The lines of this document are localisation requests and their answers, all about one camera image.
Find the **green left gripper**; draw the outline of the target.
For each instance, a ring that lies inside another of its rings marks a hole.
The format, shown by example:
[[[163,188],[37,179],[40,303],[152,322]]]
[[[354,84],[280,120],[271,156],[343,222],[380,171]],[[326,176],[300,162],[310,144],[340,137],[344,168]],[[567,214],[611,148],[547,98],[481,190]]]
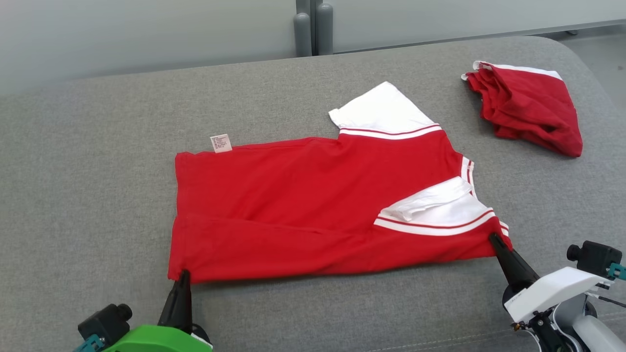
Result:
[[[212,352],[206,332],[194,325],[191,274],[183,270],[172,285],[157,325],[100,333],[104,352]]]

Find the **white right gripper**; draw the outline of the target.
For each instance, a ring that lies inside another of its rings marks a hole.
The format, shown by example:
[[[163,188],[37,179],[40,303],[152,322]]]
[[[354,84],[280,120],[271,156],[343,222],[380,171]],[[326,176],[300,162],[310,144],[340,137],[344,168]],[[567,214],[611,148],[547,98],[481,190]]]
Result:
[[[512,292],[512,297],[504,299],[503,303],[512,323],[529,323],[535,313],[552,309],[588,290],[596,290],[597,285],[613,283],[612,279],[573,267],[564,267],[541,278],[501,236],[492,233],[489,240]]]

